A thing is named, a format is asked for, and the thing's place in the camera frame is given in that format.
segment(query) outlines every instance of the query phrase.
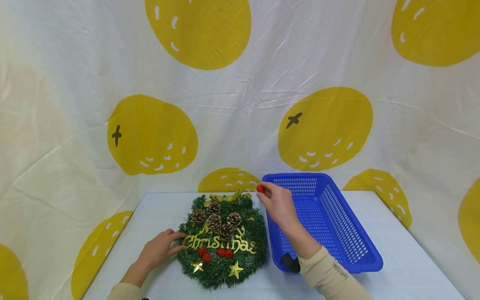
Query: blue plastic basket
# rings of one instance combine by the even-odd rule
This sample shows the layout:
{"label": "blue plastic basket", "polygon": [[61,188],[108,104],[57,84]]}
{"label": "blue plastic basket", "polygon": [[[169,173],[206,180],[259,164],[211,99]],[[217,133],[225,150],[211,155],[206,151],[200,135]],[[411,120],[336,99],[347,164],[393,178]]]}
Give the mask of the blue plastic basket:
{"label": "blue plastic basket", "polygon": [[[268,174],[273,182],[292,192],[297,216],[305,229],[350,273],[376,272],[384,262],[332,178],[321,173]],[[280,258],[297,253],[267,213],[270,246],[275,265],[289,272]]]}

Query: pine cone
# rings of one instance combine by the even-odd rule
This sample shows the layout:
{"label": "pine cone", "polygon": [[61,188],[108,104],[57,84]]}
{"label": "pine cone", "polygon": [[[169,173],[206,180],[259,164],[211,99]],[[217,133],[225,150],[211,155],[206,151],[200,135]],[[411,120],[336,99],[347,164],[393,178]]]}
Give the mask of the pine cone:
{"label": "pine cone", "polygon": [[230,240],[233,236],[233,227],[230,224],[222,224],[218,229],[218,235],[221,240]]}
{"label": "pine cone", "polygon": [[217,214],[213,214],[213,215],[210,215],[207,219],[207,226],[208,228],[210,228],[211,230],[217,230],[220,225],[222,225],[222,218],[217,215]]}
{"label": "pine cone", "polygon": [[205,211],[203,209],[197,209],[192,214],[192,221],[195,224],[201,224],[205,222]]}
{"label": "pine cone", "polygon": [[220,204],[217,202],[212,202],[208,207],[207,207],[207,212],[209,214],[219,214],[220,213]]}
{"label": "pine cone", "polygon": [[231,213],[228,215],[227,223],[232,225],[233,228],[237,228],[241,223],[241,216],[239,213]]}

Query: christmas wreath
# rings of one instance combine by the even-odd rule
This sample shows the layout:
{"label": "christmas wreath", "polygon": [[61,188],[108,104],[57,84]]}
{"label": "christmas wreath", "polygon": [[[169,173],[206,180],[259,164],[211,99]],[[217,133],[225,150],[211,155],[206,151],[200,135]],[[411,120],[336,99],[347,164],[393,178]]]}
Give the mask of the christmas wreath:
{"label": "christmas wreath", "polygon": [[250,194],[240,190],[196,198],[180,231],[188,247],[178,254],[183,273],[204,288],[241,283],[266,262],[264,219]]}

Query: gold star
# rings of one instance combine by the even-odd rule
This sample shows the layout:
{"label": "gold star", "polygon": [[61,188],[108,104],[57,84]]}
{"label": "gold star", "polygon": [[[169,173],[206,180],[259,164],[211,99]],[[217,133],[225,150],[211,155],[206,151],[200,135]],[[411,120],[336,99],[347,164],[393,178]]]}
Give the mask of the gold star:
{"label": "gold star", "polygon": [[200,270],[200,271],[203,272],[203,271],[204,271],[204,269],[203,269],[203,267],[202,267],[203,265],[204,265],[204,263],[202,263],[202,262],[199,261],[199,260],[198,260],[196,263],[193,263],[193,264],[192,264],[193,272],[195,273],[195,272],[197,272],[198,270]]}
{"label": "gold star", "polygon": [[243,269],[239,267],[239,261],[237,261],[234,265],[230,266],[229,277],[235,276],[238,279],[240,271],[243,271]]}

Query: left hand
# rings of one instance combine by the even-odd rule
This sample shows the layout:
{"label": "left hand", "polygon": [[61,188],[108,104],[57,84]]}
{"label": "left hand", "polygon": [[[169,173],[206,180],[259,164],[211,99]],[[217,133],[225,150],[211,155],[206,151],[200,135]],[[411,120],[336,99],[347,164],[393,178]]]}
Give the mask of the left hand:
{"label": "left hand", "polygon": [[171,248],[171,244],[174,241],[186,236],[185,233],[175,232],[172,229],[160,232],[159,235],[147,242],[138,257],[137,262],[148,266],[150,269],[161,265],[173,255],[187,249],[187,246],[176,246]]}

